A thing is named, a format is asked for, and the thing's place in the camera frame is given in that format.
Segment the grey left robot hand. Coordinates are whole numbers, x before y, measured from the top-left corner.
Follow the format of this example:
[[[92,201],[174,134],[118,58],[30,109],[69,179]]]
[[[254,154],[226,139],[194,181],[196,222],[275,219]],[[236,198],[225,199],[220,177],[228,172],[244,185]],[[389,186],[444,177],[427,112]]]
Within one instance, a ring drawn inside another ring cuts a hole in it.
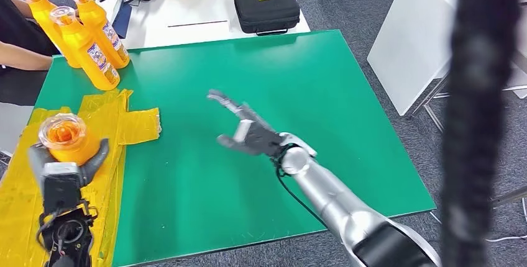
[[[108,153],[108,138],[102,139],[96,154],[80,166],[75,162],[58,161],[42,143],[33,144],[28,149],[30,167],[41,190],[45,178],[65,173],[77,176],[80,188],[87,186],[92,182]]]

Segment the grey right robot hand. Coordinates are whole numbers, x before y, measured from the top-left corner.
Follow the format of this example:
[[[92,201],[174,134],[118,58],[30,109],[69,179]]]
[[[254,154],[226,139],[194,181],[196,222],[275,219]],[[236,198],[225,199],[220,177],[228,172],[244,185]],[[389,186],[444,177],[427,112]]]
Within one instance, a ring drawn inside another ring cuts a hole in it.
[[[273,157],[278,153],[284,138],[247,103],[239,104],[217,89],[210,89],[207,98],[217,101],[239,119],[233,136],[221,134],[217,137],[220,145],[250,155]]]

